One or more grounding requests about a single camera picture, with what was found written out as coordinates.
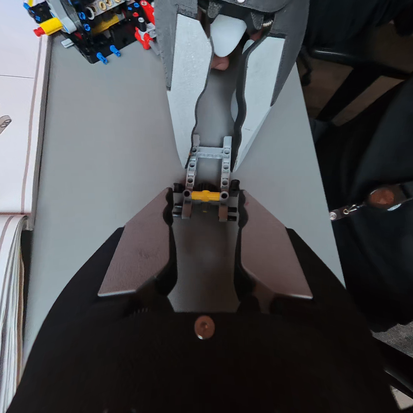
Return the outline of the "black office chair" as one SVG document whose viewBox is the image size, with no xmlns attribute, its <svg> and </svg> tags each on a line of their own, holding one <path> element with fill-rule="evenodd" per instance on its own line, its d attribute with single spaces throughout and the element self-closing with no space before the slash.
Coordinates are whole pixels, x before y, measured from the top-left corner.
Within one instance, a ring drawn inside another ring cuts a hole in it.
<svg viewBox="0 0 413 413">
<path fill-rule="evenodd" d="M 342 125 L 412 75 L 413 38 L 389 23 L 332 47 L 314 46 L 297 67 L 309 117 Z"/>
</svg>

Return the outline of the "partly built lego model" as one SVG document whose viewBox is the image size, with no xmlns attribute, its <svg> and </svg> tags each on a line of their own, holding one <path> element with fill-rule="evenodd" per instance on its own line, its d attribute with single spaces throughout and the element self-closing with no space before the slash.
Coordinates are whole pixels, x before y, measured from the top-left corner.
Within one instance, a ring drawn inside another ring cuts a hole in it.
<svg viewBox="0 0 413 413">
<path fill-rule="evenodd" d="M 38 25 L 37 37 L 62 34 L 65 48 L 75 47 L 90 63 L 108 64 L 111 54 L 139 42 L 159 55 L 154 1 L 145 0 L 46 0 L 24 1 Z"/>
</svg>

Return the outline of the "person's right forearm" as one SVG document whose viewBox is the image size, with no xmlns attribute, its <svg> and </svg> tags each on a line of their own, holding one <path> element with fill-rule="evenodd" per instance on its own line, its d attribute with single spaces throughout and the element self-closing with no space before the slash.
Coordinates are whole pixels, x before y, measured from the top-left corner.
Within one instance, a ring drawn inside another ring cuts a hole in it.
<svg viewBox="0 0 413 413">
<path fill-rule="evenodd" d="M 354 38 L 369 27 L 393 22 L 401 37 L 412 36 L 411 0 L 311 0 L 303 44 L 334 45 Z"/>
</svg>

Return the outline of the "person's dark clothing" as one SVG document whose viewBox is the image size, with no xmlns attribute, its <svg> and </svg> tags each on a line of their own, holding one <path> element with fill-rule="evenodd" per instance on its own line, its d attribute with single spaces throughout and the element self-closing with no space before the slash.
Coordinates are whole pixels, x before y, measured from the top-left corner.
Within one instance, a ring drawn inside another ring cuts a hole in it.
<svg viewBox="0 0 413 413">
<path fill-rule="evenodd" d="M 413 80 L 399 83 L 354 119 L 314 138 L 329 211 L 376 188 L 412 181 Z M 332 223 L 348 292 L 371 329 L 412 322 L 412 201 L 365 207 Z"/>
</svg>

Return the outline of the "grey lego frame assembly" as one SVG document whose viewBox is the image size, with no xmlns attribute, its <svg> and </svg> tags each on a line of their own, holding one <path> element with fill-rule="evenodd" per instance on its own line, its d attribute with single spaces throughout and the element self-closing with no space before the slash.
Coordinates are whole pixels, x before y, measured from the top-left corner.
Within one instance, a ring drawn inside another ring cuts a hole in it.
<svg viewBox="0 0 413 413">
<path fill-rule="evenodd" d="M 199 205 L 203 212 L 208 212 L 212 207 L 217 209 L 219 222 L 237 221 L 240 182 L 231 178 L 231 152 L 231 136 L 223 138 L 221 147 L 201 146 L 199 135 L 193 136 L 185 184 L 174 183 L 173 187 L 174 218 L 190 219 L 193 207 Z M 218 167 L 219 184 L 197 182 L 200 161 L 212 161 L 213 166 Z"/>
</svg>

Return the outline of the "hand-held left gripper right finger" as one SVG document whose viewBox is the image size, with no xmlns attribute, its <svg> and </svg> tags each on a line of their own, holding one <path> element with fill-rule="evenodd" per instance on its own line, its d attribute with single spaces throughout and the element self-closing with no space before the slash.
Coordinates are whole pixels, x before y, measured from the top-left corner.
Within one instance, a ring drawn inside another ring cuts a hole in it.
<svg viewBox="0 0 413 413">
<path fill-rule="evenodd" d="M 238 213 L 234 263 L 237 297 L 251 295 L 259 283 L 276 295 L 312 299 L 286 227 L 245 190 L 238 196 Z"/>
</svg>

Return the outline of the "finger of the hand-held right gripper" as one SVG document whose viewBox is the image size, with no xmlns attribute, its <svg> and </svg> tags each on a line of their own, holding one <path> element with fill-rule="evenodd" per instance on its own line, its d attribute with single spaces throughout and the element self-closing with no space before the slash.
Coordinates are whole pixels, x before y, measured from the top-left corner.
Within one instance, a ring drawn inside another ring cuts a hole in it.
<svg viewBox="0 0 413 413">
<path fill-rule="evenodd" d="M 213 47 L 200 21 L 178 14 L 171 87 L 167 92 L 179 160 L 185 168 L 193 147 L 197 106 L 207 86 Z"/>
<path fill-rule="evenodd" d="M 267 36 L 259 42 L 248 40 L 244 46 L 241 83 L 230 106 L 234 120 L 232 172 L 240 167 L 271 111 L 285 40 Z"/>
</svg>

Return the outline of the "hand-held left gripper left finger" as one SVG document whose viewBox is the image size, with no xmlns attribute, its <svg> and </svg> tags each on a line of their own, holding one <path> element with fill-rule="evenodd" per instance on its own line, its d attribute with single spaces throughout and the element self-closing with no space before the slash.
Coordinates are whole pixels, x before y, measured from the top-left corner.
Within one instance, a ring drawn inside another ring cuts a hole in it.
<svg viewBox="0 0 413 413">
<path fill-rule="evenodd" d="M 154 282 L 167 296 L 178 278 L 173 189 L 163 189 L 124 226 L 98 291 L 100 297 L 138 292 Z"/>
</svg>

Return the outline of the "lego instruction booklet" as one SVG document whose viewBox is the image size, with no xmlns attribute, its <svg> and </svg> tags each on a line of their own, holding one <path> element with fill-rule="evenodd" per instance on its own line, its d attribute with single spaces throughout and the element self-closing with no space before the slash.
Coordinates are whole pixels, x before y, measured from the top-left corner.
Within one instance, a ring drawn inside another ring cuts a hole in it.
<svg viewBox="0 0 413 413">
<path fill-rule="evenodd" d="M 0 407 L 22 375 L 25 266 L 22 232 L 34 225 L 49 71 L 48 38 L 36 37 L 40 1 L 1 1 Z"/>
</svg>

